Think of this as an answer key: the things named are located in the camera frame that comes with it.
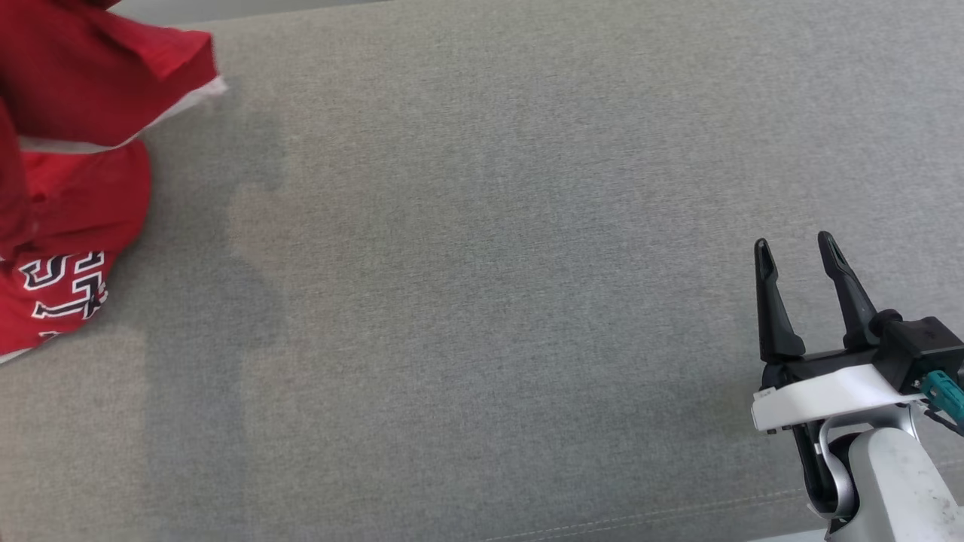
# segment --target white stitching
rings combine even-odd
[[[685,511],[689,511],[689,510],[699,510],[700,508],[708,508],[708,507],[712,507],[712,506],[720,506],[720,505],[724,505],[724,504],[732,504],[732,503],[735,503],[735,502],[752,501],[753,499],[766,499],[766,498],[769,498],[769,497],[777,497],[777,496],[780,496],[780,495],[788,495],[788,494],[790,494],[790,493],[799,493],[799,492],[801,492],[801,491],[803,491],[803,488],[802,488],[802,487],[796,488],[796,489],[788,489],[788,490],[786,490],[786,491],[778,491],[778,492],[775,492],[775,493],[765,493],[765,494],[762,494],[762,495],[753,495],[753,496],[750,496],[750,497],[742,497],[742,498],[740,498],[740,499],[731,499],[731,500],[729,500],[729,501],[707,502],[707,503],[705,503],[705,504],[696,504],[696,505],[693,505],[693,506],[681,506],[681,507],[679,507],[679,508],[669,508],[669,509],[666,509],[666,510],[659,510],[659,511],[656,511],[656,512],[644,512],[644,513],[641,513],[641,514],[633,514],[633,515],[631,515],[631,516],[622,516],[622,517],[619,517],[619,518],[611,518],[611,519],[599,520],[599,521],[595,521],[595,522],[580,523],[580,524],[575,524],[575,525],[567,525],[567,526],[565,526],[565,527],[543,528],[543,529],[541,529],[541,530],[531,530],[531,531],[529,531],[529,532],[520,532],[519,534],[506,534],[506,535],[504,535],[504,536],[496,536],[495,538],[486,538],[485,540],[480,540],[479,542],[493,542],[494,540],[505,540],[505,539],[507,539],[507,538],[519,538],[519,537],[521,537],[521,536],[529,536],[529,535],[531,535],[531,534],[542,534],[542,533],[544,533],[544,532],[554,532],[554,531],[557,531],[557,530],[566,530],[566,529],[568,529],[568,528],[589,527],[589,526],[599,525],[599,524],[604,524],[604,523],[621,522],[621,521],[624,521],[624,520],[631,520],[631,519],[634,519],[634,518],[644,518],[644,517],[650,517],[650,516],[658,516],[658,515],[660,515],[660,514],[672,514],[672,513],[674,513],[674,512],[685,512]]]
[[[716,513],[716,512],[729,512],[730,510],[737,510],[737,509],[740,509],[740,508],[751,508],[751,507],[753,507],[753,506],[760,506],[760,505],[763,505],[763,504],[773,504],[774,502],[793,501],[794,499],[796,499],[796,497],[783,497],[783,498],[781,498],[781,499],[771,499],[771,500],[769,500],[769,501],[763,501],[763,502],[750,502],[749,504],[740,504],[740,505],[737,505],[737,506],[727,506],[727,507],[723,507],[723,508],[716,508],[716,509],[714,509],[714,510],[703,510],[703,511],[696,512],[696,513],[692,513],[692,514],[688,514],[688,513],[687,513],[687,514],[678,514],[678,515],[675,515],[675,516],[668,516],[668,517],[665,517],[665,518],[652,518],[652,519],[643,520],[643,521],[641,521],[641,522],[635,522],[635,523],[627,523],[627,524],[622,524],[622,525],[611,525],[611,526],[609,526],[609,527],[590,528],[589,530],[580,530],[580,531],[577,531],[577,532],[567,532],[567,533],[565,533],[565,534],[554,534],[553,536],[545,536],[545,537],[543,537],[543,538],[534,538],[534,539],[532,539],[532,540],[528,540],[527,542],[540,542],[541,540],[551,540],[551,539],[554,539],[554,538],[565,538],[565,537],[567,537],[567,536],[576,536],[577,534],[587,534],[587,533],[589,533],[589,532],[599,532],[599,531],[602,531],[602,530],[613,530],[613,529],[615,529],[615,528],[636,527],[636,526],[643,525],[643,524],[648,524],[648,523],[661,522],[661,521],[665,521],[665,520],[679,520],[680,518],[691,518],[691,517],[693,517],[693,516],[701,516],[701,515],[706,515],[706,514],[713,514],[713,513]]]

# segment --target teal cable connector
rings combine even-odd
[[[957,427],[964,427],[964,392],[943,370],[929,372],[921,384],[921,392],[930,404],[943,410]]]

